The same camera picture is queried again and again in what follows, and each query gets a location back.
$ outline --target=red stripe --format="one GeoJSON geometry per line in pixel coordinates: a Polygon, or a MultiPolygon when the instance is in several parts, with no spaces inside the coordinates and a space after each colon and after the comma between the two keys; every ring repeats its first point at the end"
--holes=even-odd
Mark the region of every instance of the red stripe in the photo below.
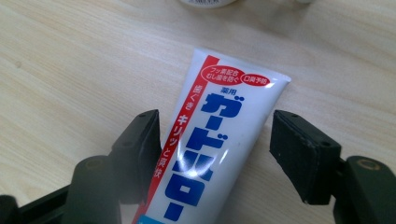
{"type": "Polygon", "coordinates": [[[181,107],[177,118],[175,120],[174,125],[172,126],[172,130],[169,133],[168,139],[166,140],[166,143],[163,147],[163,153],[159,159],[161,161],[162,159],[166,159],[166,162],[163,165],[160,165],[159,163],[157,164],[156,170],[157,169],[162,169],[163,172],[158,175],[158,177],[154,176],[151,179],[151,184],[148,190],[148,202],[146,204],[141,203],[139,205],[139,208],[137,209],[136,214],[134,215],[134,221],[132,222],[133,224],[137,223],[137,220],[140,218],[141,215],[144,215],[147,213],[149,209],[149,205],[151,203],[152,198],[154,197],[155,191],[157,190],[158,186],[160,185],[161,179],[163,177],[163,173],[166,170],[166,167],[168,166],[168,163],[170,159],[172,158],[177,146],[178,146],[178,141],[183,134],[184,130],[186,129],[187,125],[189,124],[190,118],[200,101],[202,94],[206,88],[207,81],[204,80],[204,78],[201,76],[201,72],[208,66],[211,65],[216,65],[219,62],[218,58],[215,58],[213,56],[208,56],[204,62],[204,64],[201,67],[201,70],[199,74],[197,75],[197,78],[195,79],[194,83],[192,84],[192,87],[190,89],[189,94],[187,95],[183,106],[181,107]],[[188,119],[186,122],[179,123],[178,120],[180,117],[187,117],[188,119]]]}

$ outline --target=light wood tabletop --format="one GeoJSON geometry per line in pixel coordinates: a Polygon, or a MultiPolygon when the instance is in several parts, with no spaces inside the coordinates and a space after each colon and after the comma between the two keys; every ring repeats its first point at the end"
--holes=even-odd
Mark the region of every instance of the light wood tabletop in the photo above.
{"type": "MultiPolygon", "coordinates": [[[[106,155],[132,119],[159,109],[164,135],[194,48],[291,77],[276,109],[396,172],[396,1],[0,0],[0,194],[24,205],[106,155]]],[[[218,223],[334,223],[269,153],[266,121],[218,223]]]]}

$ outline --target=red oval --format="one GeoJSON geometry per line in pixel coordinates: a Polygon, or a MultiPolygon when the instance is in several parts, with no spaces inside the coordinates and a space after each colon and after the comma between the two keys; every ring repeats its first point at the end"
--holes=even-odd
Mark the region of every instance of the red oval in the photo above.
{"type": "Polygon", "coordinates": [[[242,83],[245,73],[237,68],[226,65],[212,65],[204,68],[201,76],[208,82],[222,86],[233,86],[242,83]]]}
{"type": "Polygon", "coordinates": [[[267,77],[257,74],[244,74],[241,80],[250,86],[266,86],[271,82],[267,77]]]}

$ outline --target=black plastic part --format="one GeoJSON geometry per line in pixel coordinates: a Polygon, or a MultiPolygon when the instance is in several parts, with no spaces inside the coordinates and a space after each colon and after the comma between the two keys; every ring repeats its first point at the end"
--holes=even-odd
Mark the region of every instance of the black plastic part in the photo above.
{"type": "Polygon", "coordinates": [[[21,224],[21,214],[15,198],[0,196],[0,224],[21,224]]]}
{"type": "Polygon", "coordinates": [[[380,161],[353,156],[346,160],[337,192],[334,219],[339,224],[396,223],[396,177],[380,161]]]}
{"type": "Polygon", "coordinates": [[[151,110],[131,122],[109,154],[122,203],[140,203],[147,199],[160,155],[160,115],[158,110],[151,110]]]}
{"type": "Polygon", "coordinates": [[[328,204],[341,146],[298,115],[276,110],[270,152],[304,203],[328,204]]]}
{"type": "Polygon", "coordinates": [[[108,156],[81,161],[70,184],[62,224],[120,224],[120,205],[108,156]]]}
{"type": "Polygon", "coordinates": [[[64,214],[68,186],[21,207],[24,224],[58,224],[64,214]]]}

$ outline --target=wood grain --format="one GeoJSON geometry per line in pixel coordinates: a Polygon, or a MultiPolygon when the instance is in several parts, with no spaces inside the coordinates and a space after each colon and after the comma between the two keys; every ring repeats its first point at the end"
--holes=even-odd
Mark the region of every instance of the wood grain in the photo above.
{"type": "MultiPolygon", "coordinates": [[[[0,194],[20,205],[107,154],[137,114],[158,108],[164,134],[195,47],[284,73],[276,108],[396,171],[396,2],[0,0],[0,194]]],[[[269,154],[272,117],[218,223],[333,223],[301,203],[269,154]]]]}

